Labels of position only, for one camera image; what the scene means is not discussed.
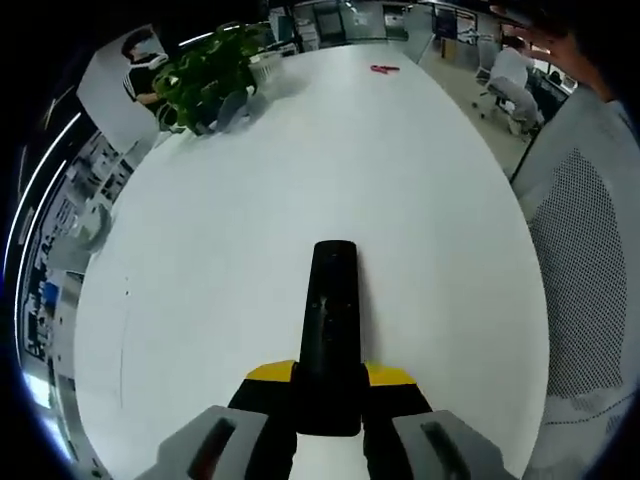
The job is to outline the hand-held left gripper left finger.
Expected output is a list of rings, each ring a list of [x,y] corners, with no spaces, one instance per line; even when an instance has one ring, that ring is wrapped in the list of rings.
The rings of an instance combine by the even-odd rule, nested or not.
[[[163,440],[144,479],[287,479],[297,449],[296,362],[249,372],[226,406],[211,406]]]

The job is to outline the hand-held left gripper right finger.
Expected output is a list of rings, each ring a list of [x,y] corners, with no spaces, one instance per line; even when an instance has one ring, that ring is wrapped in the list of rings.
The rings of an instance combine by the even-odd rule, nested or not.
[[[447,410],[434,411],[403,369],[367,363],[363,453],[371,479],[506,479],[500,449]]]

